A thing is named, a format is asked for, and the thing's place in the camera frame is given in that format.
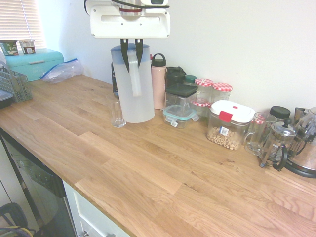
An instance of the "glass mug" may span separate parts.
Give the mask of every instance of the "glass mug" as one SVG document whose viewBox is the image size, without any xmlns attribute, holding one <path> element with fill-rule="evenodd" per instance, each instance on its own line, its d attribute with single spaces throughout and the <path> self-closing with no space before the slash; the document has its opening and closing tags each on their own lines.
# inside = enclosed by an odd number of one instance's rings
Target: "glass mug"
<svg viewBox="0 0 316 237">
<path fill-rule="evenodd" d="M 109 107 L 111 125 L 114 127 L 124 127 L 126 125 L 126 121 L 123 118 L 118 93 L 110 93 L 106 98 L 107 105 Z"/>
<path fill-rule="evenodd" d="M 251 131 L 244 137 L 244 142 L 246 143 L 244 146 L 245 150 L 258 156 L 260 154 L 261 147 L 271 130 L 271 125 L 276 121 L 277 118 L 269 113 L 255 113 Z"/>
</svg>

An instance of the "window blind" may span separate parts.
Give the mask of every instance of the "window blind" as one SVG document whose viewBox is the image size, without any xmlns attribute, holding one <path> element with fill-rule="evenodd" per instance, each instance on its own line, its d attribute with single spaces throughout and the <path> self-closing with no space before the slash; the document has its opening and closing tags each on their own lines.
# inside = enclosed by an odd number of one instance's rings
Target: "window blind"
<svg viewBox="0 0 316 237">
<path fill-rule="evenodd" d="M 46 48 L 37 0 L 0 0 L 0 40 L 24 39 L 34 40 L 35 50 Z"/>
</svg>

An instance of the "pink water bottle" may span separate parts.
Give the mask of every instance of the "pink water bottle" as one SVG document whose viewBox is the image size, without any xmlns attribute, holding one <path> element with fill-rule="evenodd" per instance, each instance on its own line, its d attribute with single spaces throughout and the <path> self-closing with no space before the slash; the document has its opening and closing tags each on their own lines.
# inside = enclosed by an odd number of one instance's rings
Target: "pink water bottle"
<svg viewBox="0 0 316 237">
<path fill-rule="evenodd" d="M 153 92 L 154 92 L 154 107 L 160 110 L 164 107 L 164 76 L 166 73 L 166 58 L 163 54 L 157 53 L 153 56 L 152 61 L 152 79 L 153 79 Z"/>
</svg>

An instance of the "french press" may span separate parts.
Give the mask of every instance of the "french press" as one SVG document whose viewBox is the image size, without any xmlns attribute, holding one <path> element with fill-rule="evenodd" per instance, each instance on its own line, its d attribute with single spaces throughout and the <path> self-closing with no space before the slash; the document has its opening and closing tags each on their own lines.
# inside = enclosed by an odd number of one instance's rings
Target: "french press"
<svg viewBox="0 0 316 237">
<path fill-rule="evenodd" d="M 271 131 L 261 149 L 260 158 L 262 162 L 260 167 L 264 167 L 267 160 L 272 161 L 273 168 L 278 171 L 281 171 L 285 166 L 287 150 L 296 136 L 296 130 L 290 125 L 291 123 L 292 120 L 286 118 L 284 121 L 272 124 Z"/>
</svg>

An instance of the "white robot mount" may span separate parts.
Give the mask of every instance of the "white robot mount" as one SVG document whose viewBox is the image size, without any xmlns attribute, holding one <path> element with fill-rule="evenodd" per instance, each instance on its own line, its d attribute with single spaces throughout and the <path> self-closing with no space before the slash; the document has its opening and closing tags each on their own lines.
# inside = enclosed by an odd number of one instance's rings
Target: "white robot mount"
<svg viewBox="0 0 316 237">
<path fill-rule="evenodd" d="M 138 64 L 143 55 L 143 39 L 163 39 L 170 35 L 168 0 L 85 0 L 95 38 L 121 39 L 121 50 L 129 71 L 128 39 L 135 39 Z"/>
</svg>

